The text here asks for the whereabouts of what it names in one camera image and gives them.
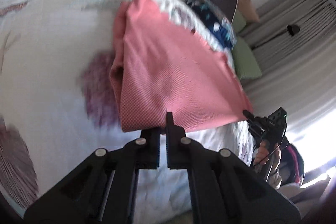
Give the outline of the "person's right forearm sleeve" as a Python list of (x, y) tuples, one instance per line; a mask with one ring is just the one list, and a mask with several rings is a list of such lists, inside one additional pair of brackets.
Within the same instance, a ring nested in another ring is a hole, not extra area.
[(298, 149), (291, 143), (281, 150), (277, 168), (272, 169), (268, 177), (268, 184), (274, 189), (280, 189), (287, 184), (302, 186), (305, 177), (304, 160)]

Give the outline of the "person's right hand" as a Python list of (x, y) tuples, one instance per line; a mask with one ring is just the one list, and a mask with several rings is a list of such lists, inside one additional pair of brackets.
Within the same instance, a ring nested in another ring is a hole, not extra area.
[(267, 149), (267, 142), (262, 141), (257, 149), (253, 165), (254, 166), (258, 164), (265, 165), (269, 160), (268, 155), (269, 155), (269, 151)]

